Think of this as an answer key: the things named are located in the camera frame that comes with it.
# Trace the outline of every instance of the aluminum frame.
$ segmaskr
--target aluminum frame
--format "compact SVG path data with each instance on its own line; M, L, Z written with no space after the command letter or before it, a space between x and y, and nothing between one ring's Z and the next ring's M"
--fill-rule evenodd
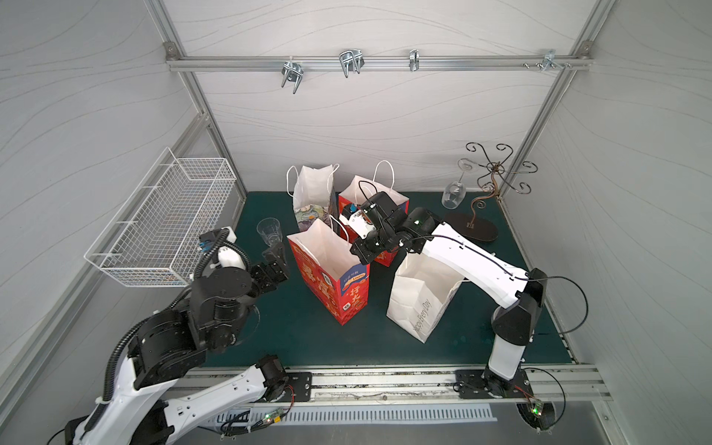
M601 31L603 23L608 18L615 2L616 0L599 0L596 3L593 10L591 10L591 14L586 20L586 24L576 39L576 42L574 42L571 47L571 54L578 53L583 45L586 45L585 48L587 52L590 50L591 45L596 39L596 36L598 36L598 33ZM549 93L546 95L546 99L544 99L544 103L541 105L541 108L534 119L534 123L529 128L529 131L527 131L519 150L517 150L517 154L512 160L512 164L509 167L510 171L517 172L522 166L522 163L526 161L527 156L529 156L529 153L539 140L539 136L541 136L542 131L544 131L546 123L549 122L551 115L554 113L554 109L561 101L561 98L564 93L566 93L569 85L571 85L574 75L576 75L576 70L562 70L558 74L556 80L554 80L554 83L551 85L551 89L549 89ZM504 180L509 184L513 184L516 176L516 173L507 173ZM503 198L511 189L511 187L507 184L503 184L502 188L502 192L499 195L500 198Z
M613 400L594 365L533 365L553 373L567 401ZM473 402L515 403L526 399L460 399L453 389L455 371L484 370L481 365L412 365L407 367L291 367L311 372L312 397L300 406L368 404L465 404ZM198 368L188 372L167 394L182 397L201 391L243 372L241 368ZM546 402L563 400L558 384L544 372L528 373L532 390Z
M206 128L208 120L206 115L198 113L191 123L173 144L176 155L182 156L188 152L197 140L200 132ZM154 172L149 181L155 181L161 172ZM134 212L145 198L145 193L135 195L135 198L124 207L124 212L119 217L128 217ZM121 227L114 231L107 231L98 246L106 247L112 238L118 235ZM45 366L49 363L54 352L59 348L69 330L89 303L104 279L107 276L96 267L85 262L74 278L60 296L57 303L49 311L35 333L20 351L14 365L8 368L0 377L0 433L10 420L20 403L25 399L32 385L40 377Z
M178 35L173 29L162 0L145 0L145 3L149 9L149 13L153 21L156 24L156 27L159 30L162 40L164 42L175 42L179 49L179 54L184 53L180 40L178 39ZM601 29L614 3L615 0L599 0L597 2L584 28L582 29L577 42L573 46L572 52L575 52L581 42L586 40L592 41L595 39L595 36ZM565 70L561 72L559 76L571 75L571 77L573 77L575 71L576 70ZM209 134L213 140L213 143L217 147L218 152L222 157L225 157L229 161L233 171L237 174L238 179L236 181L236 191L241 197L241 203L238 205L234 214L236 221L239 219L241 211L244 207L246 188L239 177L234 160L230 154L230 151L227 149L227 145L220 129L215 123L212 111L207 104L206 98L200 88L200 85L198 84L195 74L181 73L181 77L196 107L200 111L196 119L205 119L206 122L208 122ZM565 88L561 88L558 98L555 97L556 95L549 94L547 99L549 100L551 97L551 100L555 99L555 102L558 103L558 100L560 100L560 97L564 92ZM520 158L520 162L522 162L526 158L526 155L528 155L529 151L531 151L533 144L538 139L538 135L540 135L541 130L543 129L543 126L548 118L549 116L542 116L542 119L538 120L540 123L538 125L538 130L530 130L529 133L532 133L532 137L529 137L527 145L522 145L519 150L524 153L524 155ZM181 152L181 150L177 149L178 146L186 147L187 149L191 146L192 142L195 141L194 138L197 137L197 134L192 133L193 127L194 125L191 124L174 145L176 152ZM189 142L190 138L187 137L187 135L190 134L193 134L191 142ZM87 263L80 270L79 274L59 298L53 309L45 317L35 334L19 353L15 365L8 368L7 371L5 371L5 373L3 373L0 377L0 381L2 381L2 384L0 385L0 432L2 432L7 421L10 420L12 414L15 412L17 407L19 407L20 403L22 403L32 384L44 370L45 365L48 363L57 347L61 344L74 322L81 315L84 307L91 299L94 291L100 285L102 279L104 279L104 274L97 271Z
M418 71L492 71L531 70L538 72L537 64L544 56L420 56ZM593 60L575 56L557 56L557 63L565 66L563 71L587 70ZM337 56L283 56L283 57L182 57L166 60L171 71L180 73L205 71L282 71L285 61L297 63L304 71L342 71ZM361 71L411 71L408 56L363 57Z

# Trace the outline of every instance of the white robotic arm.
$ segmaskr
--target white robotic arm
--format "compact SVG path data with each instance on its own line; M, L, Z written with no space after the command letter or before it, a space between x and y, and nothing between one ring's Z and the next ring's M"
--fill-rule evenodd
M205 254L191 285L122 337L107 365L103 396L89 416L68 422L67 444L172 444L231 407L284 393L288 375L271 355L204 391L160 400L188 370L205 362L208 351L234 345L258 298L288 279L282 244L263 252L266 261L253 266L230 234L218 229L202 235ZM203 276L211 261L221 267Z
M493 314L495 340L485 374L493 386L511 383L541 313L543 272L528 273L496 258L422 207L405 214L385 192L345 207L340 220L357 233L351 252L362 263L407 248L450 266L495 300L500 308Z
M165 444L170 445L217 414L238 405L256 402L264 397L268 390L262 370L253 365L242 374L221 384L156 405L161 396L178 380L134 389L134 360L124 358L117 376L114 399L109 402L104 415L91 431L84 430L88 418L79 423L73 445L126 445L132 442L137 431L137 437L141 439L148 439L147 436L151 433L162 435L164 437L160 439L165 439ZM154 419L148 416L151 411L157 410L161 410L162 415L153 417L165 419L164 425L159 425L163 422L154 422ZM141 429L142 424L145 425L145 430Z

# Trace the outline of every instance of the wire mesh basket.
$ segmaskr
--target wire mesh basket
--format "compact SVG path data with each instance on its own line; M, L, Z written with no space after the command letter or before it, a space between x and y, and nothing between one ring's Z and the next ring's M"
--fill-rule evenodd
M236 179L224 158L166 151L84 255L127 287L188 284L198 238L216 228Z

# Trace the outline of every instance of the red paper bag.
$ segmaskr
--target red paper bag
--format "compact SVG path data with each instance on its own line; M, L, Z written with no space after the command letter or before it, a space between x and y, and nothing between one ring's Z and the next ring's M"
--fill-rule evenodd
M391 187L386 187L385 185L376 182L376 173L378 172L378 166L381 165L382 162L386 162L391 167L391 173L393 173ZM361 187L359 188L359 181L365 181L367 182L367 184L362 182ZM369 197L371 197L377 192L388 193L388 196L393 199L393 202L404 212L408 213L408 198L393 190L393 184L395 184L395 173L393 171L393 166L388 161L379 162L376 165L376 170L373 172L373 179L369 180L361 176L354 176L354 179L351 181L351 184L346 187L346 190L339 193L339 214L341 214L341 212L344 210L344 207L346 206L349 206L351 204L356 204L357 206L359 206L363 204L363 202L366 200L366 196L364 196L364 193L369 194ZM351 243L353 243L358 237L356 232L354 232L349 226L346 226L346 233L348 234L349 242ZM390 266L397 254L398 252L383 252L376 257L376 261L378 261L384 266Z
M287 239L304 282L341 325L366 306L370 264L349 252L351 243L320 219Z

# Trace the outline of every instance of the dark green mat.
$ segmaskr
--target dark green mat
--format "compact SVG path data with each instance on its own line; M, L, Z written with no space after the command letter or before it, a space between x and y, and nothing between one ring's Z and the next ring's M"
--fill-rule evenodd
M410 192L410 209L425 206L441 216L441 193ZM467 200L458 208L468 210ZM494 200L478 215L494 222L499 238L482 247L495 251L498 258L521 268L524 260ZM257 234L257 223L273 216L282 223L285 236L296 233L292 199L286 193L251 192L239 221L237 244L253 261L260 258L266 245ZM371 265L368 305L346 325L341 326L324 305L306 287L287 246L291 278L276 292L265 294L257 303L261 321L244 344L230 347L220 355L210 355L205 366L237 367L255 363L266 354L277 354L285 366L309 365L416 365L487 363L494 333L490 317L497 305L472 283L464 283L447 308L440 323L425 344L386 317L388 300L401 252L391 267ZM248 321L243 337L255 326ZM538 332L555 332L551 317L544 309ZM541 335L526 350L529 363L571 363L567 350L557 335Z

